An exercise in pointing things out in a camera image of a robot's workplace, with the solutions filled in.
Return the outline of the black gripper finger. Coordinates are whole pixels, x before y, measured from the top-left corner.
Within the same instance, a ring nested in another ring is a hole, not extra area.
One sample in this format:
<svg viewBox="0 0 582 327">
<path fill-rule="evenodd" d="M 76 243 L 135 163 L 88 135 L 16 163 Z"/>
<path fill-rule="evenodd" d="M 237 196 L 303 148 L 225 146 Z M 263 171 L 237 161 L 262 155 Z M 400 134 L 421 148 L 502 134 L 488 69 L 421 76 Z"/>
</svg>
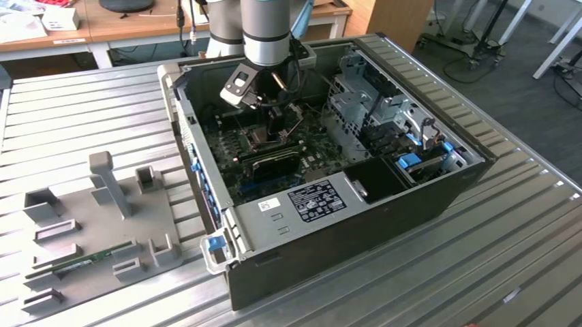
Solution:
<svg viewBox="0 0 582 327">
<path fill-rule="evenodd" d="M 278 138 L 278 133 L 285 128 L 285 111 L 279 106 L 271 107 L 267 111 L 267 140 L 274 141 Z"/>
</svg>

